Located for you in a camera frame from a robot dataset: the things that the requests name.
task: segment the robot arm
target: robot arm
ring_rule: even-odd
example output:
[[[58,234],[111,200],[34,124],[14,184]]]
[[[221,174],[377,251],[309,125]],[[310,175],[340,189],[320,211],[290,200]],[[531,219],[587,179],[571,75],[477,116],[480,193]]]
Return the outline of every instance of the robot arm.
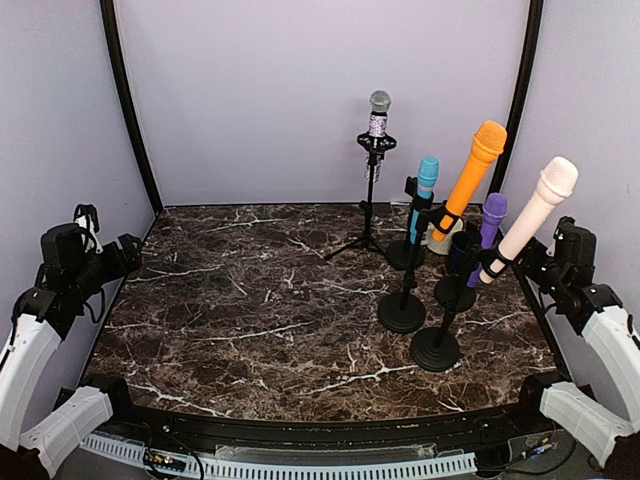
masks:
[[[37,460],[38,471],[43,467],[48,477],[94,428],[111,418],[114,409],[131,404],[123,380],[101,378],[97,384],[79,388],[39,425],[22,433],[26,409],[44,367],[76,317],[84,314],[87,300],[104,284],[141,265],[140,239],[123,235],[120,245],[112,242],[103,247],[95,237],[95,208],[79,205],[74,216],[74,223],[54,227],[42,236],[43,264],[35,286],[16,303],[13,331],[0,357],[1,456],[16,464],[21,459]]]
[[[604,466],[618,440],[640,431],[640,336],[633,318],[607,285],[592,283],[595,235],[563,217],[547,250],[532,239],[518,260],[525,274],[551,295],[564,314],[602,359],[624,400],[629,420],[622,419],[581,392],[573,383],[544,389],[540,412],[579,440]]]

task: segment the microphone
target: microphone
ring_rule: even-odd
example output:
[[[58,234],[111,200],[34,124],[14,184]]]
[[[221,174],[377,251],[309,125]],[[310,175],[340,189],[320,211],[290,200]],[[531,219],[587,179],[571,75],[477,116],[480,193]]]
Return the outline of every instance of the microphone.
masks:
[[[507,197],[501,193],[492,193],[487,197],[482,207],[482,227],[480,228],[480,235],[482,236],[482,248],[487,250],[493,247],[493,241],[496,239],[496,234],[500,228],[500,223],[504,217],[507,216]],[[471,274],[467,287],[475,288],[478,280],[480,279],[480,272],[482,267]]]
[[[447,200],[449,213],[458,216],[464,213],[487,170],[504,150],[506,141],[507,131],[499,123],[487,121],[478,129],[473,137],[467,164],[458,178],[451,197]],[[454,219],[451,216],[445,215],[440,222],[440,227],[449,228],[453,222]],[[436,242],[442,242],[446,235],[435,229],[432,238]]]
[[[420,162],[420,170],[418,171],[418,188],[416,195],[427,200],[425,208],[431,208],[433,203],[433,187],[438,181],[439,162],[436,157],[424,157]],[[414,209],[411,218],[411,243],[417,241],[416,222],[418,221],[419,211]]]
[[[540,172],[540,180],[529,203],[498,245],[496,252],[498,259],[494,260],[488,268],[491,275],[483,265],[480,280],[491,283],[494,277],[502,273],[506,264],[500,260],[500,257],[508,261],[516,258],[553,209],[571,196],[577,181],[578,169],[569,160],[555,157],[549,162]]]
[[[369,136],[373,140],[373,149],[378,146],[378,140],[385,137],[387,133],[387,112],[391,106],[391,97],[384,90],[376,90],[371,94],[369,98],[371,104],[371,115],[369,115]],[[376,158],[370,159],[371,155],[375,155]],[[383,155],[371,153],[367,156],[367,165],[364,172],[365,180],[369,181],[370,161],[375,162],[374,168],[374,183],[380,178],[380,165],[382,163]]]

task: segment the stand base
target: stand base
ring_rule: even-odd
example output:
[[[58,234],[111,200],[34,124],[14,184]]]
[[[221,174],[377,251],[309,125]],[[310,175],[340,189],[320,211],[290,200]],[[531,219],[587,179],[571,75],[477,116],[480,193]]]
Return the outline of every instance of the stand base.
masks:
[[[400,310],[401,292],[391,293],[378,304],[378,320],[395,333],[411,333],[418,330],[427,318],[427,310],[422,302],[409,294],[407,308]]]
[[[409,267],[410,253],[411,249],[404,249],[404,240],[396,240],[389,244],[384,252],[384,256],[387,257],[391,266],[396,270],[406,270]],[[418,250],[418,258],[416,259],[416,264],[413,268],[420,268],[424,263],[424,257],[424,248],[420,246],[420,250]]]
[[[346,245],[343,245],[335,252],[331,252],[328,255],[322,257],[325,261],[331,260],[336,255],[341,254],[346,250],[366,250],[367,252],[379,253],[384,256],[384,250],[378,245],[378,242],[371,236],[365,237],[364,235],[359,236],[353,242],[349,242]]]
[[[430,372],[444,372],[452,368],[460,358],[460,345],[456,337],[447,332],[440,348],[433,342],[438,336],[439,327],[420,330],[411,340],[411,357],[416,364]]]
[[[458,277],[444,277],[438,283],[433,291],[438,304],[442,307],[446,307],[450,300],[453,300],[453,296],[456,294],[456,283]],[[462,297],[458,305],[456,305],[456,313],[466,312],[476,303],[476,291],[474,288],[469,288],[465,285],[462,291]]]

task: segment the purple microphone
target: purple microphone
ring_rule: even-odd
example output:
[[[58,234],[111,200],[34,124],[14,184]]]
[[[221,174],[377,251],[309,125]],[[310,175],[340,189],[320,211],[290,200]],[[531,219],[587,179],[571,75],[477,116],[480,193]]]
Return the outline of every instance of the purple microphone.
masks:
[[[507,197],[500,193],[492,193],[487,197],[484,202],[482,213],[482,228],[480,229],[480,235],[482,235],[482,248],[488,249],[493,247],[493,242],[496,239],[496,234],[500,228],[500,224],[504,217],[507,216]],[[480,279],[480,272],[482,266],[471,274],[467,287],[475,288],[476,283]]]

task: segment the microphone head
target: microphone head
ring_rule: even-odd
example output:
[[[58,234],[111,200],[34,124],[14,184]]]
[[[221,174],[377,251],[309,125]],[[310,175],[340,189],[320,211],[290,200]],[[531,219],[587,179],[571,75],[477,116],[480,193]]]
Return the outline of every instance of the microphone head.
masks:
[[[480,126],[474,138],[485,150],[500,155],[507,141],[507,131],[499,123],[488,120]]]
[[[376,90],[369,98],[371,111],[375,113],[387,113],[391,106],[391,97],[384,90]]]
[[[507,197],[501,193],[491,193],[482,206],[483,216],[502,220],[507,216]]]
[[[424,157],[418,171],[418,185],[433,188],[438,181],[439,162],[436,157]]]
[[[578,181],[578,169],[564,157],[555,157],[540,172],[540,181],[553,193],[568,198]]]

